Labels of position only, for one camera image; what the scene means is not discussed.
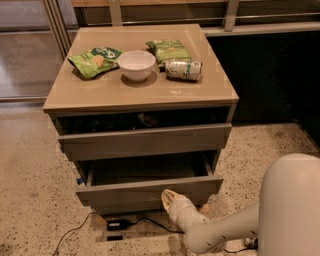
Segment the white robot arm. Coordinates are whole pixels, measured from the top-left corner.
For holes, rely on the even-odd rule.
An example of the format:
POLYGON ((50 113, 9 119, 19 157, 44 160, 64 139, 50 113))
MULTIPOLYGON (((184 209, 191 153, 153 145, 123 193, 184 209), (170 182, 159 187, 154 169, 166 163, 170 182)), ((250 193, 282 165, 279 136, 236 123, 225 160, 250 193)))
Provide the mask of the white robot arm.
POLYGON ((184 195, 161 194, 169 218, 196 254, 215 252, 228 241, 258 239, 258 256, 319 256, 320 158, 288 154, 266 170, 259 201, 218 222, 197 211, 184 195))

